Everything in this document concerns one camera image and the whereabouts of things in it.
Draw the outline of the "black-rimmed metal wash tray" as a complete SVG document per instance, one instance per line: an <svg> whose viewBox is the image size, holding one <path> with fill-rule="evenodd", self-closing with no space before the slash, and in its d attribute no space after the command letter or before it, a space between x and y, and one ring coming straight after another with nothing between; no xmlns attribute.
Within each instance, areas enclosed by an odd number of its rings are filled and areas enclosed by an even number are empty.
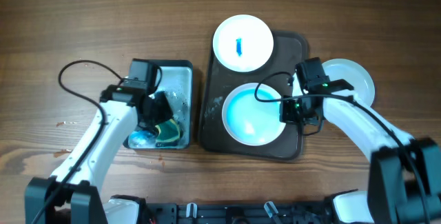
<svg viewBox="0 0 441 224"><path fill-rule="evenodd" d="M157 73L152 72L152 67L158 66ZM123 145L133 150L172 149L181 150L189 146L192 134L192 86L193 66L186 60L141 60L134 59L130 71L123 85L127 86L130 80L148 81L156 76L154 83L155 92L149 96L153 98L156 92L164 91L173 117L180 129L181 137L176 146L156 147L155 138L158 134L156 128L141 129L138 126L129 135Z"/></svg>

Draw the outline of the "white plate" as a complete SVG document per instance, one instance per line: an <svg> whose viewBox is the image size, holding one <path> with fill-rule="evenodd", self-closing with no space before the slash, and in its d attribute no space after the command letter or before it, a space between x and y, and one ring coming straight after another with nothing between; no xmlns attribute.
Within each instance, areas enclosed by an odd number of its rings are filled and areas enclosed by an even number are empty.
<svg viewBox="0 0 441 224"><path fill-rule="evenodd" d="M281 95L268 85L246 83L232 90L221 111L227 133L248 146L262 146L275 141L284 131L280 121Z"/></svg>
<svg viewBox="0 0 441 224"><path fill-rule="evenodd" d="M331 59L322 66L332 81L344 79L354 87L365 104L372 106L376 95L375 85L371 75L360 64L348 59Z"/></svg>
<svg viewBox="0 0 441 224"><path fill-rule="evenodd" d="M212 48L218 62L227 69L252 72L268 62L274 49L274 38L264 21L239 14L217 27Z"/></svg>

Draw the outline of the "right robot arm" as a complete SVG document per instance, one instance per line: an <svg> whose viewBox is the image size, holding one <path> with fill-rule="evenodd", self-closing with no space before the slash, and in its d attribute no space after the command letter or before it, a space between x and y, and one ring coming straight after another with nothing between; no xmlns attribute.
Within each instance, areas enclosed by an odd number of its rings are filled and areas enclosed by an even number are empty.
<svg viewBox="0 0 441 224"><path fill-rule="evenodd" d="M357 94L353 79L331 79L320 59L300 62L288 84L280 120L340 128L370 162L368 189L335 196L339 223L430 223L440 219L440 146L415 139L375 112Z"/></svg>

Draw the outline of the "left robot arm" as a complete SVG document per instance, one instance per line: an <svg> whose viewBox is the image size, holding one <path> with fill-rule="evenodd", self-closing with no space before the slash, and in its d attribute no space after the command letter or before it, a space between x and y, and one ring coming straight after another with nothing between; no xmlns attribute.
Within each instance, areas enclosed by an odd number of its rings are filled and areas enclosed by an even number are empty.
<svg viewBox="0 0 441 224"><path fill-rule="evenodd" d="M153 223L145 199L116 196L102 203L99 192L120 146L136 130L154 138L172 117L163 78L152 60L133 59L128 77L109 85L94 101L95 120L68 159L47 179L34 177L25 189L26 223Z"/></svg>

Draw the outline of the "white plate top, blue stain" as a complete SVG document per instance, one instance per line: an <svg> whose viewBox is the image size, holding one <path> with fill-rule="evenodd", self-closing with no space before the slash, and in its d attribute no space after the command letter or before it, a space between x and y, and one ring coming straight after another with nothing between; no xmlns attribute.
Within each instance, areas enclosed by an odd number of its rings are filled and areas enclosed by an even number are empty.
<svg viewBox="0 0 441 224"><path fill-rule="evenodd" d="M274 38L264 21L239 14L217 27L212 48L218 62L227 69L252 72L268 62L274 49Z"/></svg>

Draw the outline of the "green and yellow sponge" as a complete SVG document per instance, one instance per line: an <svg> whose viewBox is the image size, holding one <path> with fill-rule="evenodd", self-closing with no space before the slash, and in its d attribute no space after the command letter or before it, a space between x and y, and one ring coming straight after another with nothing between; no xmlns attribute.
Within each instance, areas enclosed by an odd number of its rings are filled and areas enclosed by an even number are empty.
<svg viewBox="0 0 441 224"><path fill-rule="evenodd" d="M155 126L158 134L155 138L156 147L176 146L181 137L181 129L174 119L170 119Z"/></svg>

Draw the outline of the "dark brown serving tray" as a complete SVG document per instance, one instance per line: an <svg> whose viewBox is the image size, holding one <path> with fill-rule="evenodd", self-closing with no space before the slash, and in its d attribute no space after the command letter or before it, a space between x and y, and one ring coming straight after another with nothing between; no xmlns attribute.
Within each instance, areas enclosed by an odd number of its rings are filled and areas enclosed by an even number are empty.
<svg viewBox="0 0 441 224"><path fill-rule="evenodd" d="M293 72L309 55L306 39L297 32L273 31L274 50L268 62L253 72L234 72L223 66L212 52L207 69L205 93L198 126L198 142L208 152L253 156L260 159L292 161L302 154L302 128L288 125L273 142L262 146L243 145L231 137L221 118L227 95L245 83L258 83L280 71Z"/></svg>

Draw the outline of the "white plate front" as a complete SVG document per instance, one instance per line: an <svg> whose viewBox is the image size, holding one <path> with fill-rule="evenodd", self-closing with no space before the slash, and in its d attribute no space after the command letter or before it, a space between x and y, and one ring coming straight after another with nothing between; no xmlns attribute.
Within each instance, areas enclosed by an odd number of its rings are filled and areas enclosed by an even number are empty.
<svg viewBox="0 0 441 224"><path fill-rule="evenodd" d="M331 59L322 66L332 81L344 79L354 87L365 104L372 106L376 95L375 85L371 75L360 64L348 59Z"/></svg>

